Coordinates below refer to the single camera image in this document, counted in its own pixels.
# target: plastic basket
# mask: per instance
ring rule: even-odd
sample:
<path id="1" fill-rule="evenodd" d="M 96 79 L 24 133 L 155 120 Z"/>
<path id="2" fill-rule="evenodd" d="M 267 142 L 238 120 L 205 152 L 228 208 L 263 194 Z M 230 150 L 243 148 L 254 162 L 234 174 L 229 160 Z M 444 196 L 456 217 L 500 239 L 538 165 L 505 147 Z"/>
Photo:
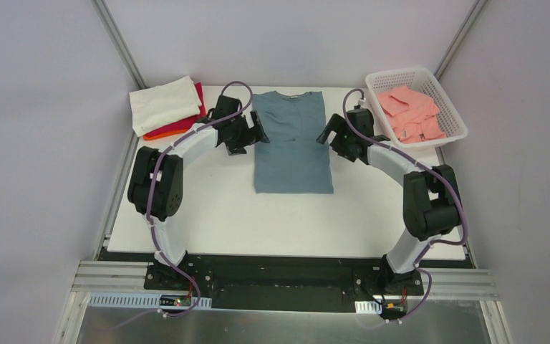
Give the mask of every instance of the plastic basket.
<path id="1" fill-rule="evenodd" d="M 368 86 L 368 98 L 370 104 L 372 104 L 372 109 L 376 112 L 376 118 L 385 134 L 391 138 L 391 141 L 397 147 L 410 150 L 435 148 L 467 136 L 467 127 L 454 105 L 452 105 L 450 98 L 433 76 L 433 73 L 426 68 L 411 67 L 372 73 L 366 76 L 366 85 Z M 446 133 L 447 138 L 418 143 L 402 143 L 395 137 L 393 128 L 391 128 L 385 112 L 378 103 L 376 94 L 401 85 L 407 85 L 410 89 L 433 98 L 435 104 L 440 108 L 440 113 L 438 113 L 440 129 Z"/>

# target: blue-gray cloth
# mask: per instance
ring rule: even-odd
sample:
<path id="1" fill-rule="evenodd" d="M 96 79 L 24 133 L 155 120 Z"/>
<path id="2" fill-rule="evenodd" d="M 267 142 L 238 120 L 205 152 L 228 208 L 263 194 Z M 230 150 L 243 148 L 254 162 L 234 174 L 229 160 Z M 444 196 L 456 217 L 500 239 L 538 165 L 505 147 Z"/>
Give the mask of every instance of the blue-gray cloth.
<path id="1" fill-rule="evenodd" d="M 332 194 L 328 145 L 315 140 L 326 126 L 321 92 L 254 95 L 252 108 L 270 143 L 256 144 L 254 188 L 270 194 Z"/>

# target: white table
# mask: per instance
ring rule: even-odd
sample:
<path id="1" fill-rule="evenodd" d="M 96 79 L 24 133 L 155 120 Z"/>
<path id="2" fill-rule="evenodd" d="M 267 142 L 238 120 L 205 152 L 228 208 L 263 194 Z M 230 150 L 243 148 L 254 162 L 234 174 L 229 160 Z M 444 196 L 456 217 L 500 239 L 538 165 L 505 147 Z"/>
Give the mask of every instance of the white table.
<path id="1" fill-rule="evenodd" d="M 222 87 L 204 87 L 206 108 L 216 104 Z M 252 87 L 254 93 L 276 90 L 284 95 L 323 92 L 327 119 L 341 113 L 347 88 Z M 243 103 L 243 87 L 226 94 Z M 349 98 L 357 104 L 359 94 Z M 382 133 L 378 124 L 375 133 Z M 177 136 L 140 139 L 138 148 L 164 148 Z M 228 156 L 224 144 L 204 154 L 184 171 L 180 230 L 194 254 L 295 257 L 381 257 L 404 230 L 402 188 L 383 172 L 360 161 L 351 163 L 330 149 L 334 194 L 264 194 L 254 191 L 254 148 Z M 434 149 L 412 153 L 438 165 Z M 109 252 L 154 252 L 147 225 L 127 200 L 127 185 L 113 226 Z M 458 231 L 446 236 L 459 240 Z M 465 259 L 462 247 L 435 245 L 427 259 Z"/>

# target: folded clothing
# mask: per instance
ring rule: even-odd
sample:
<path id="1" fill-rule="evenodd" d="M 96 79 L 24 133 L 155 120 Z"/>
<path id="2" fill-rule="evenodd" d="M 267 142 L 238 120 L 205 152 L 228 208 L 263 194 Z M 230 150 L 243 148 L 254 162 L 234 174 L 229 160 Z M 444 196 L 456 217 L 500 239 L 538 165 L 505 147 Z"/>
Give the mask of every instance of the folded clothing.
<path id="1" fill-rule="evenodd" d="M 189 76 L 146 90 L 130 92 L 132 128 L 142 136 L 164 125 L 199 114 L 201 100 Z"/>
<path id="2" fill-rule="evenodd" d="M 332 194 L 328 145 L 315 139 L 326 125 L 321 92 L 287 96 L 276 91 L 254 95 L 270 143 L 256 143 L 254 188 L 270 194 Z"/>
<path id="3" fill-rule="evenodd" d="M 195 84 L 195 90 L 197 91 L 197 95 L 199 96 L 199 100 L 201 101 L 201 106 L 199 107 L 198 115 L 184 118 L 182 120 L 179 120 L 178 122 L 164 125 L 161 128 L 158 128 L 149 133 L 146 133 L 143 136 L 144 140 L 146 141 L 157 140 L 159 138 L 166 138 L 168 136 L 172 136 L 176 134 L 183 134 L 187 130 L 189 130 L 190 127 L 193 126 L 193 124 L 197 123 L 197 120 L 199 118 L 206 116 L 206 107 L 203 104 L 203 88 L 201 86 L 201 82 L 197 82 Z"/>
<path id="4" fill-rule="evenodd" d="M 428 95 L 403 85 L 376 97 L 401 142 L 417 143 L 446 137 L 438 123 L 440 109 Z"/>

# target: pink cloth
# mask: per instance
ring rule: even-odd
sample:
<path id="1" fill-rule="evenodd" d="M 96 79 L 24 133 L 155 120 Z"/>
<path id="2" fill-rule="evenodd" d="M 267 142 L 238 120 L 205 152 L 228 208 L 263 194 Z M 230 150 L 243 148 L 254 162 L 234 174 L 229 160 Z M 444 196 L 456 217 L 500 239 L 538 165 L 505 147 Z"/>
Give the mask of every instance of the pink cloth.
<path id="1" fill-rule="evenodd" d="M 401 142 L 417 143 L 446 137 L 438 123 L 440 109 L 428 95 L 403 85 L 376 97 Z"/>

